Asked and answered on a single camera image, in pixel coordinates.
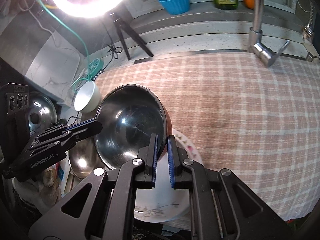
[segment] black cable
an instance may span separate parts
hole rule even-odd
[[[77,116],[70,116],[69,119],[68,119],[68,121],[67,121],[67,124],[68,124],[68,122],[70,121],[71,118],[74,118],[74,119],[75,119],[71,125],[73,125],[73,124],[76,122],[77,119],[81,119],[81,117],[78,117],[78,116],[79,116],[79,113],[80,113],[80,112],[78,112]]]
[[[186,240],[183,236],[181,236],[181,235],[179,235],[179,234],[177,234],[175,232],[172,232],[172,231],[169,231],[169,230],[164,230],[164,229],[161,229],[161,231],[173,234],[173,235],[177,236],[178,238],[180,238],[181,240]]]
[[[118,58],[119,58],[119,55],[118,55],[118,54],[120,54],[120,53],[123,51],[123,48],[120,47],[120,46],[119,46],[119,47],[116,47],[116,46],[114,45],[113,39],[112,39],[110,33],[108,32],[107,27],[105,26],[105,24],[104,24],[103,21],[101,21],[101,23],[102,23],[103,27],[105,28],[105,30],[106,30],[109,38],[110,38],[110,41],[111,41],[111,43],[108,45],[110,49],[109,49],[107,52],[112,52],[112,54],[111,54],[111,59],[110,59],[109,63],[103,68],[103,70],[105,70],[105,68],[111,63],[111,61],[112,61],[113,59],[118,59]]]

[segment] chrome faucet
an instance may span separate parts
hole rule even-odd
[[[314,13],[315,13],[314,6],[313,6],[313,3],[310,0],[309,22],[302,29],[302,39],[303,39],[304,42],[309,43],[309,44],[312,44],[313,36],[315,35],[314,32],[313,32],[313,17],[314,17]]]
[[[266,47],[261,42],[262,15],[263,0],[255,0],[254,20],[253,26],[250,27],[248,52],[256,54],[267,67],[270,67],[282,54],[282,52],[285,50],[290,41],[287,40],[286,43],[281,47],[281,49],[277,53],[273,52],[270,48]]]

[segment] ring light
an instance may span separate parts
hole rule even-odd
[[[68,0],[53,0],[53,2],[66,14],[75,17],[93,18],[112,10],[122,0],[97,0],[88,4],[74,4]]]

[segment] metal pot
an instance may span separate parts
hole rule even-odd
[[[95,119],[102,131],[94,136],[101,161],[111,170],[138,155],[149,144],[152,133],[158,134],[159,158],[172,133],[171,119],[157,96],[135,84],[111,91],[101,102]]]

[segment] green cable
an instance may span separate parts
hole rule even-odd
[[[87,79],[87,78],[79,78],[77,79],[76,81],[73,82],[72,86],[74,88],[74,91],[76,91],[76,84],[79,82],[79,81],[82,81],[82,80],[86,80],[86,81],[90,81],[90,79]]]
[[[78,39],[79,41],[82,42],[85,52],[87,54],[87,59],[88,59],[88,80],[91,80],[91,70],[90,70],[90,59],[89,59],[89,51],[87,48],[87,45],[84,43],[84,41],[81,39],[81,37],[75,32],[73,31],[71,28],[69,28],[67,25],[65,25],[58,17],[56,17],[52,12],[49,11],[49,9],[43,4],[42,0],[37,0],[38,3],[43,7],[43,9],[50,14],[54,19],[56,19],[63,27],[65,27],[67,30],[69,30],[70,32],[72,32]]]

